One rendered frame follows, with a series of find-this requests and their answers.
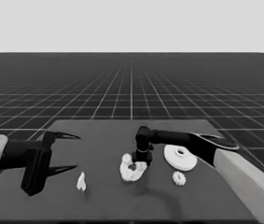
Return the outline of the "small white T-shaped piece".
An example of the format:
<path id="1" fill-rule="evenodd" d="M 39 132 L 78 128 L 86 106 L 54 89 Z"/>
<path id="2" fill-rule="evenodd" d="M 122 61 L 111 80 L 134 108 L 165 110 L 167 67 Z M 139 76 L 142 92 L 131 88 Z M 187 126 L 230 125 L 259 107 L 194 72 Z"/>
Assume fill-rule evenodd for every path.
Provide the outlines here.
<path id="1" fill-rule="evenodd" d="M 76 183 L 76 188 L 78 190 L 83 190 L 85 191 L 86 188 L 87 188 L 87 185 L 86 185 L 86 181 L 85 181 L 85 174 L 84 173 L 81 173 L 78 180 L 77 180 L 77 183 Z"/>

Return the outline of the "white round carrier with pins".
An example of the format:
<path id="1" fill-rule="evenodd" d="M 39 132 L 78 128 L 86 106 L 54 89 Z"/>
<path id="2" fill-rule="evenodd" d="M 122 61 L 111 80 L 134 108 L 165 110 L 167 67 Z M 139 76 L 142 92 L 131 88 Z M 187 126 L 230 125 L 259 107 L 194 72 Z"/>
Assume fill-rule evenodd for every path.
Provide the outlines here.
<path id="1" fill-rule="evenodd" d="M 132 165 L 132 163 L 126 164 L 126 163 L 123 163 L 122 160 L 121 160 L 121 164 L 119 166 L 119 171 L 120 171 L 120 174 L 122 174 L 123 172 L 126 172 L 126 171 L 129 171 L 132 173 L 132 178 L 129 182 L 137 181 L 143 174 L 142 172 L 139 172 L 137 170 L 136 166 Z"/>

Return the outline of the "large thick white disc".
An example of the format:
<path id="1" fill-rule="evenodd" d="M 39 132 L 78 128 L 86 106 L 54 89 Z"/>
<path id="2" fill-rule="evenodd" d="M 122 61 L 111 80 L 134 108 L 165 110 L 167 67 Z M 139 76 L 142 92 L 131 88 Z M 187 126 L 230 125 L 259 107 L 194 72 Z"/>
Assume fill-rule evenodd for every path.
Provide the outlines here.
<path id="1" fill-rule="evenodd" d="M 166 145 L 163 150 L 163 155 L 165 160 L 173 168 L 180 171 L 190 171 L 198 162 L 198 158 L 186 147 Z"/>

